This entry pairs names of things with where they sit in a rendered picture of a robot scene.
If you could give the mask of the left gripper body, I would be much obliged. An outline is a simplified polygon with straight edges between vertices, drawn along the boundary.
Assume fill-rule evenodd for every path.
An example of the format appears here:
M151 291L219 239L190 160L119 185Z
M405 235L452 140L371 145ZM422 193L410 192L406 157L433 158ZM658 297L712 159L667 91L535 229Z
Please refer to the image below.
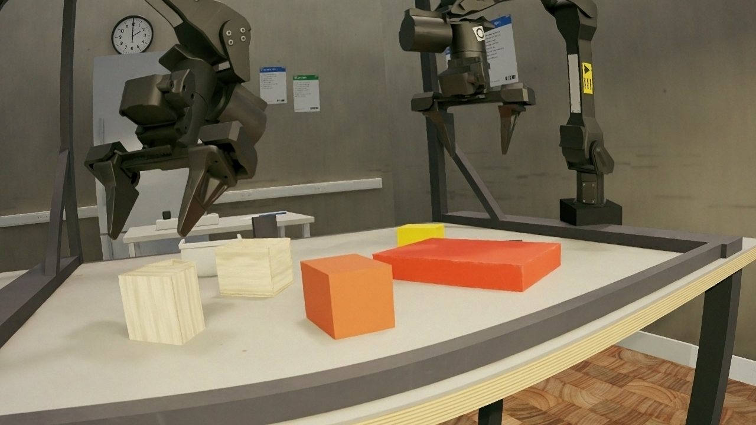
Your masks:
M486 66L490 69L487 54L484 52L457 52L451 54L450 60L456 60L457 65L461 66L469 64L469 57L477 57L478 60L484 60ZM521 107L536 105L534 90L524 83L502 84L501 90L493 91L493 88L490 87L490 81L488 81L486 89L482 89L480 85L476 90L478 91L473 94L455 94L450 97L443 97L442 93L435 91L416 93L411 100L411 109L413 112L422 113L437 110L447 112L447 108L449 107L471 104L494 104L502 102L503 105L518 104ZM480 99L478 95L484 95L484 98Z

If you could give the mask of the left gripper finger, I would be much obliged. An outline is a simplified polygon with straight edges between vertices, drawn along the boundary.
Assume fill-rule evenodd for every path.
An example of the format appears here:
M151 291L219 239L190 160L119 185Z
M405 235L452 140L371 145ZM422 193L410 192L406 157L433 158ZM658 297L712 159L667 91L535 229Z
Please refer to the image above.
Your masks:
M514 126L517 123L520 113L526 112L526 108L521 107L518 104L509 104L499 105L498 110L501 119L501 151L503 155L507 155L507 150L512 138Z
M423 116L430 117L441 133L450 157L455 157L455 129L454 114L442 111L422 112Z

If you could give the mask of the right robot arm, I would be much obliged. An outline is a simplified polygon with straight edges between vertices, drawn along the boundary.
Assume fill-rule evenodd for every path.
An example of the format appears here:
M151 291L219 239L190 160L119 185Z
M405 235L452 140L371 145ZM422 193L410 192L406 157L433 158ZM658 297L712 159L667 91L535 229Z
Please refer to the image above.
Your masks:
M144 1L170 23L180 45L158 60L171 74L125 82L119 114L138 125L136 136L170 123L187 134L197 93L206 102L208 125L238 120L255 145L266 129L268 104L242 85L249 81L247 19L217 0ZM219 70L225 62L230 67Z

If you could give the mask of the orange cube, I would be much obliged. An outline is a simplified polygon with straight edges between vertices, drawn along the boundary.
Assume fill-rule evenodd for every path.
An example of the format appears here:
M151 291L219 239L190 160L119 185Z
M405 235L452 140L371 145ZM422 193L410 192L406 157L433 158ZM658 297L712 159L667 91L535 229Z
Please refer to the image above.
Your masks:
M356 253L300 263L306 318L335 341L395 328L391 264Z

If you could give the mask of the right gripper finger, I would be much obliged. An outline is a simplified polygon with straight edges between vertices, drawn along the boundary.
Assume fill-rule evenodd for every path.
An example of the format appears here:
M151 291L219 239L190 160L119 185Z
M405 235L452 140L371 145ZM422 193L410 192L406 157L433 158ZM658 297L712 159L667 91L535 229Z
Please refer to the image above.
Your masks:
M230 187L237 185L229 164L215 145L188 149L189 175L178 216L177 233L186 237L201 216Z
M129 218L139 192L112 161L95 162L93 168L105 185L107 234L112 240L116 240Z

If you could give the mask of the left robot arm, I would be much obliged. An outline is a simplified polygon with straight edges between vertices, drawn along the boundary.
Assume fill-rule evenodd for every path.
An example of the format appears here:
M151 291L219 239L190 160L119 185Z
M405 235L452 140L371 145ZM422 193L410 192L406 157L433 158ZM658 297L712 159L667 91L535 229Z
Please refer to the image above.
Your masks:
M450 55L464 51L487 53L484 33L495 28L492 22L484 16L450 19L511 1L441 0L434 10L437 12L409 8L404 11L400 25L400 47L404 51L442 53L450 46ZM569 170L577 171L577 197L573 205L604 207L607 203L603 199L604 174L613 172L615 161L604 147L603 132L595 117L591 40L597 29L597 6L593 0L541 0L541 3L555 17L566 45L570 118L566 125L560 125L559 147ZM484 60L477 60L469 57L469 64L461 66L456 60L448 60L448 69L437 75L443 97L473 94L480 85L487 88L488 67Z

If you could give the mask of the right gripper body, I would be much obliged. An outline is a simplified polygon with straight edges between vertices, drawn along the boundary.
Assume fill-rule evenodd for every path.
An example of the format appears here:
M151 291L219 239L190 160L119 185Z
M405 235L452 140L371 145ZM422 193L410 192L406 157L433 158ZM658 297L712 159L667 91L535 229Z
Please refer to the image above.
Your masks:
M103 143L89 149L84 166L103 185L103 181L94 172L93 165L95 162L112 161L136 187L141 171L189 168L189 148L215 145L220 149L237 180L252 179L256 175L258 157L244 126L238 120L208 125L205 120L206 112L205 100L196 93L192 105L191 126L187 134L182 134L180 128L175 129L175 123L151 126L137 136L143 145L140 150L128 152L121 142ZM199 138L202 143L198 143Z

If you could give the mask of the white open box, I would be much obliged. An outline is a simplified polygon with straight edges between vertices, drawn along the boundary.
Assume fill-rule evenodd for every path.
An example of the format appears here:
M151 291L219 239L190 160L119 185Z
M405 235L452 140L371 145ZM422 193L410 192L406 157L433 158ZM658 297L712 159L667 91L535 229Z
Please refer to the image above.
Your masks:
M183 260L196 261L197 277L215 276L218 275L215 248L223 246L224 244L230 244L230 242L235 240L238 239L186 244L183 239L179 244L179 249L181 249L181 257Z

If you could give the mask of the flat red-orange board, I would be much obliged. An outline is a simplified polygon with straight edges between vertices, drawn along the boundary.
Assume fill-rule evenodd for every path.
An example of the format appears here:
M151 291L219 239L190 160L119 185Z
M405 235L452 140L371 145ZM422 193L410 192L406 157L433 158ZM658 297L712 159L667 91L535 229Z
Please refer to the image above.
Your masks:
M524 292L561 266L561 243L428 238L372 255L394 280Z

